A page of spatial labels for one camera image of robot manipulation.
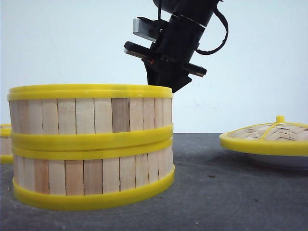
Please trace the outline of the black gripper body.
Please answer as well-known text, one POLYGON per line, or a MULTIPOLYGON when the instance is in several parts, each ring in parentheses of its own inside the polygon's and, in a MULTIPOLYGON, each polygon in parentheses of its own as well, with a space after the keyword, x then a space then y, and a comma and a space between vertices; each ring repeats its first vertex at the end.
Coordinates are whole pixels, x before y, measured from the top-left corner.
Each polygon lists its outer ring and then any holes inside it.
POLYGON ((204 26, 193 20, 182 15, 172 15, 150 48, 127 41, 124 52, 142 59, 169 61, 190 74, 203 77, 206 69, 191 64, 190 59, 199 46, 204 30, 204 26))

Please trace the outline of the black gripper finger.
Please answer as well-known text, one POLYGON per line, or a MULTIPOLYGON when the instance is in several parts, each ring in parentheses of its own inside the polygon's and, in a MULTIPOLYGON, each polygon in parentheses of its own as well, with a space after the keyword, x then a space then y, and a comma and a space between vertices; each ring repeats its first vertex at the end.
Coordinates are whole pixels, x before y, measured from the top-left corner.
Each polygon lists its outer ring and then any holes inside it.
POLYGON ((148 85, 168 87, 175 93, 192 81, 188 77, 189 73, 174 63, 158 59, 142 61, 147 72, 148 85))

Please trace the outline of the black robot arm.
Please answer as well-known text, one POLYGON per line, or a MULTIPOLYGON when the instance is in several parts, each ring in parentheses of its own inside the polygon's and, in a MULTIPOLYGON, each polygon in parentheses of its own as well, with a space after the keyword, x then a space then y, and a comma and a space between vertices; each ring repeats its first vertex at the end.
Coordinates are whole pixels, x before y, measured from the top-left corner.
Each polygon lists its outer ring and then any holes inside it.
POLYGON ((211 55, 226 43, 215 49, 203 51, 199 41, 212 15, 229 29, 224 15, 219 12, 217 0, 156 0, 158 13, 171 14, 170 20, 150 20, 137 17, 133 20, 133 34, 152 42, 149 48, 127 41, 126 54, 141 58, 147 72, 147 83, 153 86, 169 87, 177 92, 191 82, 189 74, 203 77, 206 69, 190 63, 194 52, 211 55))

